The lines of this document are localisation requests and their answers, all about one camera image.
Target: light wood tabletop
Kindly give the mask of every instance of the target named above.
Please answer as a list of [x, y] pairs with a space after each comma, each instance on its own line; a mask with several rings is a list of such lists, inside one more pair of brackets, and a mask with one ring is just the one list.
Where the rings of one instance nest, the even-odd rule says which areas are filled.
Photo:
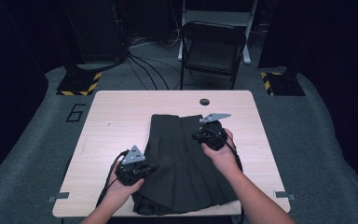
[[[208, 99], [209, 105], [201, 105]], [[289, 212], [287, 198], [276, 198], [284, 191], [255, 100], [249, 91], [98, 91], [79, 137], [60, 192], [67, 199], [57, 199], [55, 217], [86, 217], [97, 203], [110, 166], [118, 154], [136, 145], [145, 151], [153, 114], [179, 117], [210, 113], [228, 113], [220, 119], [234, 134], [243, 172], [284, 211]], [[114, 214], [137, 217], [133, 200]], [[220, 216], [241, 213], [239, 201], [217, 205], [177, 216]]]

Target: yellow and black hazard tape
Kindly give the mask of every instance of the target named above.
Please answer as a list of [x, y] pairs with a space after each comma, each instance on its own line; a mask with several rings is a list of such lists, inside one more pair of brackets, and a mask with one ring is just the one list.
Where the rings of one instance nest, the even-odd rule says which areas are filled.
[[272, 91], [271, 85], [269, 84], [269, 79], [267, 77], [267, 74], [272, 74], [272, 75], [279, 76], [282, 73], [265, 73], [265, 72], [261, 73], [261, 77], [263, 78], [264, 87], [266, 88], [267, 94], [268, 95], [274, 95], [274, 92]]
[[57, 91], [57, 95], [91, 95], [94, 92], [95, 88], [97, 87], [100, 77], [101, 77], [101, 73], [95, 75], [87, 91]]

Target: black skirt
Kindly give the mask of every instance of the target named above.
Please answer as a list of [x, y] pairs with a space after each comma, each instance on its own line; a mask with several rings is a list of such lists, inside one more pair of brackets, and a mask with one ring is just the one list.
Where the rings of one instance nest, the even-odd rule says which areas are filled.
[[201, 115], [153, 115], [146, 161], [157, 166], [134, 194], [140, 215], [183, 214], [237, 200], [232, 187], [193, 140]]

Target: gray carpet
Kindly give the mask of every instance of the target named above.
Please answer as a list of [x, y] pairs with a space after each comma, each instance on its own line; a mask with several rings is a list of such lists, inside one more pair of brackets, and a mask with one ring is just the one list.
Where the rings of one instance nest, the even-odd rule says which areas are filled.
[[[241, 64], [235, 89], [251, 91], [286, 191], [296, 196], [290, 215], [297, 223], [358, 223], [358, 178], [343, 160], [334, 127], [323, 100], [303, 76], [298, 80], [305, 97], [268, 96], [261, 72], [284, 71], [283, 68], [257, 69], [263, 36], [250, 49], [252, 64]], [[164, 77], [170, 90], [179, 81], [178, 43], [173, 47], [147, 44], [131, 48], [133, 55], [163, 63], [150, 62]], [[89, 64], [96, 67], [101, 64]], [[96, 91], [153, 90], [153, 84], [136, 64], [123, 64], [105, 71]], [[164, 83], [147, 67], [159, 90]], [[59, 96], [56, 88], [65, 71], [54, 69], [46, 74], [48, 92], [33, 120], [0, 166], [0, 223], [61, 223], [52, 215], [53, 203], [48, 196], [59, 192], [65, 167], [76, 147], [94, 94]], [[198, 86], [228, 89], [225, 77], [186, 75], [185, 89]], [[79, 122], [65, 122], [75, 104], [84, 113]], [[68, 218], [77, 223], [81, 218]]]

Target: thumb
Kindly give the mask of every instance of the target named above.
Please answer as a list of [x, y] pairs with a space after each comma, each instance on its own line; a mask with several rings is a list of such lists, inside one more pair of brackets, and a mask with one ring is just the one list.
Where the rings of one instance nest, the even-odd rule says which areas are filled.
[[207, 155], [209, 158], [212, 158], [213, 150], [210, 147], [208, 147], [205, 143], [202, 143], [201, 147], [205, 155]]
[[140, 180], [138, 180], [135, 184], [133, 184], [133, 185], [131, 186], [131, 191], [132, 191], [132, 193], [138, 191], [138, 189], [141, 188], [141, 186], [143, 185], [144, 182], [145, 182], [144, 179], [140, 179]]

